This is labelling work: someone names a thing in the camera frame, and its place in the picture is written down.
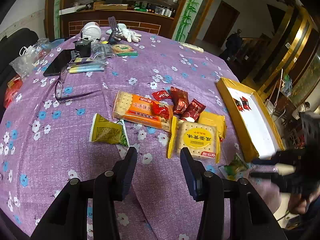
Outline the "person's right hand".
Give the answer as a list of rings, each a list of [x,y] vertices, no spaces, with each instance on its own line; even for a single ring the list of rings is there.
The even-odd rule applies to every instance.
[[[288,203],[288,211],[294,215],[305,214],[309,205],[319,197],[319,192],[310,194],[308,199],[303,199],[301,194],[291,194]]]

